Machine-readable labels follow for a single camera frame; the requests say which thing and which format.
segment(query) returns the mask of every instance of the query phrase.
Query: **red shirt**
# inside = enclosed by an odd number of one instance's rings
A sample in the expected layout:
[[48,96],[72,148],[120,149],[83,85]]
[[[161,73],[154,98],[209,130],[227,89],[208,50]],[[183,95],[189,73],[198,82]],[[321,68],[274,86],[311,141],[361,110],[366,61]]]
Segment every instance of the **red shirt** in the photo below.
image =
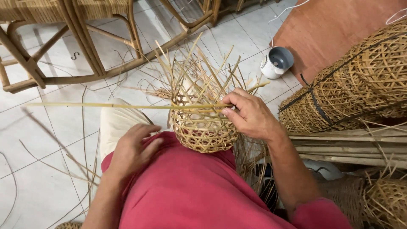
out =
[[[182,146],[173,132],[156,134],[144,145],[158,137],[164,142],[157,157],[123,194],[120,229],[351,229],[324,198],[298,206],[289,223],[272,214],[235,172],[231,150],[202,154]],[[112,155],[103,160],[103,172]]]

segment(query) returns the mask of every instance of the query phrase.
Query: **white cable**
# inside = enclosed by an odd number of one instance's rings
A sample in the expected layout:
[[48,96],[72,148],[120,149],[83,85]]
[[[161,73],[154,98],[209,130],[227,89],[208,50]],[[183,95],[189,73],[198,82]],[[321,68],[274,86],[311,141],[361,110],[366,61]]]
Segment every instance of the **white cable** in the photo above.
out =
[[396,20],[394,20],[394,21],[392,21],[392,22],[389,22],[390,19],[392,19],[394,16],[396,16],[396,14],[398,14],[399,12],[401,12],[401,11],[403,11],[403,10],[407,10],[407,8],[402,9],[402,10],[399,10],[399,11],[397,11],[395,14],[393,14],[393,16],[391,16],[391,17],[386,21],[386,24],[391,24],[391,23],[393,23],[393,22],[397,22],[397,21],[400,20],[401,18],[407,16],[407,11],[406,11],[406,14],[405,14],[404,16],[401,16],[401,17],[399,17],[398,19],[396,19]]
[[272,21],[274,21],[275,19],[279,18],[279,17],[282,15],[282,13],[284,13],[284,11],[286,11],[286,10],[288,10],[288,9],[292,9],[292,8],[296,8],[296,7],[302,6],[302,5],[304,5],[305,3],[309,2],[309,1],[310,1],[310,0],[306,0],[305,2],[299,4],[298,6],[288,7],[288,8],[286,8],[285,10],[283,10],[283,11],[280,13],[280,15],[279,15],[278,17],[269,20],[268,25],[269,25],[270,37],[271,37],[271,48],[273,48],[274,42],[273,42],[273,37],[271,36],[270,22],[272,22]]

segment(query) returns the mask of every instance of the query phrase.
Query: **metal hook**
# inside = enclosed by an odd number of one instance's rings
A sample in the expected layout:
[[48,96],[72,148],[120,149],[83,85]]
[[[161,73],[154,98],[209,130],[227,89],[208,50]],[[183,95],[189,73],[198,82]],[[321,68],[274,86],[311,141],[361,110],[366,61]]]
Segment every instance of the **metal hook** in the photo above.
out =
[[74,57],[71,57],[71,60],[76,60],[76,54],[78,54],[79,55],[79,53],[77,52],[77,53],[74,53]]

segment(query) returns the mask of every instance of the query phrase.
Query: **hand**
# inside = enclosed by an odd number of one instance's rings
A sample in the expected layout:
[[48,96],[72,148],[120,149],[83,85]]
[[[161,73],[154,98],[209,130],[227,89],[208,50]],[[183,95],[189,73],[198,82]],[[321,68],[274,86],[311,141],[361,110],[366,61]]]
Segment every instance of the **hand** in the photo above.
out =
[[116,178],[126,178],[139,171],[144,164],[150,161],[163,139],[154,139],[145,149],[141,141],[143,138],[149,137],[150,133],[160,129],[160,126],[146,124],[137,124],[130,128],[119,139],[106,172],[113,174]]
[[249,137],[271,142],[276,137],[287,135],[285,128],[273,116],[263,100],[241,88],[235,88],[222,99],[221,103],[234,104],[240,110],[236,112],[224,108],[222,114],[228,117],[241,133]]

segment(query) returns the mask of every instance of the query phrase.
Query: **white tile floor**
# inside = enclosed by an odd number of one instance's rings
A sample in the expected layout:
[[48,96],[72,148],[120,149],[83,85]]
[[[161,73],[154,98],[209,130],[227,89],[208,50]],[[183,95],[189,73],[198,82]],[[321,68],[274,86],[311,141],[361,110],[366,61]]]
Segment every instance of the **white tile floor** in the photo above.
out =
[[[202,13],[199,7],[194,5],[195,1],[188,5],[185,5],[186,2],[189,1],[175,0],[172,4],[181,12],[182,17],[193,21]],[[231,65],[235,64],[240,55],[239,66],[244,77],[248,79],[249,77],[261,76],[259,65],[269,49],[270,36],[274,36],[282,24],[280,19],[275,20],[272,23],[270,34],[267,22],[282,12],[283,9],[293,6],[295,3],[296,0],[282,0],[278,4],[269,1],[262,6],[258,4],[251,6],[239,14],[227,15],[219,20],[216,27],[200,29],[203,34],[198,46],[209,61],[218,67],[222,62],[223,54],[227,53],[234,45],[228,62]],[[134,13],[145,53],[157,47],[155,40],[159,44],[163,44],[181,31],[176,19],[172,18],[172,15],[158,0],[138,0],[134,6]],[[284,20],[287,15],[288,13],[285,13],[281,19]],[[95,20],[90,23],[125,38],[129,36],[125,24],[119,20]],[[33,25],[24,26],[18,31],[24,47],[29,53],[34,53],[60,28],[60,24]],[[121,64],[121,57],[125,61],[135,57],[134,51],[131,51],[123,43],[93,32],[91,32],[91,36],[105,68],[112,68]],[[41,59],[41,61],[51,63],[53,66],[40,63],[40,68],[47,76],[91,74],[91,69],[86,64],[83,55],[77,56],[75,61],[71,60],[70,57],[74,52],[80,52],[80,49],[73,36],[68,32]],[[4,60],[12,58],[3,46],[0,46],[0,56]],[[6,70],[12,83],[26,79],[25,71],[18,65],[8,66]],[[139,82],[143,83],[140,81],[142,79],[151,81],[150,76],[142,71],[149,74],[154,73],[148,66],[140,67],[140,70],[131,70],[122,86],[137,87]],[[146,96],[139,90],[116,88],[117,80],[118,77],[113,77],[84,84],[88,87],[83,96],[84,102],[99,103],[105,102],[111,97],[120,97],[135,105],[153,103],[165,105],[168,103],[152,96]],[[45,90],[31,88],[15,95],[0,90],[0,152],[5,154],[8,159],[18,188],[15,207],[2,228],[53,228],[55,223],[71,220],[88,207],[87,198],[82,204],[79,203],[86,196],[88,190],[86,182],[71,178],[35,159],[41,159],[62,171],[81,175],[78,167],[61,150],[62,146],[55,143],[21,111],[21,107],[28,102],[66,101],[80,103],[85,89],[84,85],[47,86]],[[287,72],[282,78],[272,80],[269,85],[261,88],[258,94],[264,99],[273,114],[278,116],[279,103],[300,87],[298,80],[290,72]],[[77,160],[82,164],[86,163],[90,169],[95,166],[100,108],[84,108],[84,120],[82,120],[82,108],[29,107],[29,110],[47,128],[52,130],[52,133]],[[154,123],[166,125],[167,110],[145,109],[143,112]],[[29,155],[19,140],[25,144],[35,158]],[[0,155],[0,193],[2,194],[0,197],[0,224],[9,213],[16,194],[12,171],[7,166],[5,158]],[[84,217],[82,214],[76,220],[83,220]]]

